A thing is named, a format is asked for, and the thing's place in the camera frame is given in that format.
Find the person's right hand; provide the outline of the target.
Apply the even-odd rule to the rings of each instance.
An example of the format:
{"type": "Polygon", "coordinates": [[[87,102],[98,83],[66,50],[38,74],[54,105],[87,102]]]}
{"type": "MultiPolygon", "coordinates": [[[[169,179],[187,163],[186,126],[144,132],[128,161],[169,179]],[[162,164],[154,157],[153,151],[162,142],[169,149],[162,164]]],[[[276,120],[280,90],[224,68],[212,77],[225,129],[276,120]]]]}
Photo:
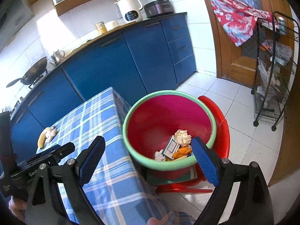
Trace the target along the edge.
{"type": "Polygon", "coordinates": [[[148,219],[147,225],[162,225],[162,222],[154,217],[151,217],[148,219]]]}

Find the person's left hand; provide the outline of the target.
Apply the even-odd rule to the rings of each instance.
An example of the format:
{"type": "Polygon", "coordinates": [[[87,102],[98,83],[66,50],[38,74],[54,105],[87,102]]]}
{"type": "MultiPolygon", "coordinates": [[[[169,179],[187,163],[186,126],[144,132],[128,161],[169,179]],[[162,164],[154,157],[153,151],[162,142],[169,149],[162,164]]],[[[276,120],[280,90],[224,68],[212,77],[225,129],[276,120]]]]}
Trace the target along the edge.
{"type": "Polygon", "coordinates": [[[27,203],[25,201],[11,196],[11,199],[9,201],[9,209],[12,214],[22,222],[25,222],[24,212],[26,210],[26,207],[27,203]]]}

